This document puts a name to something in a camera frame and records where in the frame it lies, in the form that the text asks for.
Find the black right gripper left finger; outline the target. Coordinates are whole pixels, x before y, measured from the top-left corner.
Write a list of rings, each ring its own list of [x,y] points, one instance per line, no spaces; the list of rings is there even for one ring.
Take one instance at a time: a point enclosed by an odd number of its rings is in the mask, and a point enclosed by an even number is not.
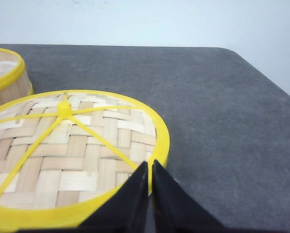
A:
[[[105,204],[79,227],[80,233],[142,233],[148,205],[148,165],[142,162]]]

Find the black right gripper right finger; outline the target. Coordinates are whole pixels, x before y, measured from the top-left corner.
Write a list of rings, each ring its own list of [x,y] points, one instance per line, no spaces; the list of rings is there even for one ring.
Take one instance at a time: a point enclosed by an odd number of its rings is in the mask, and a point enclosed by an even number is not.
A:
[[[158,233],[227,233],[207,210],[192,199],[155,160],[153,164],[153,204]]]

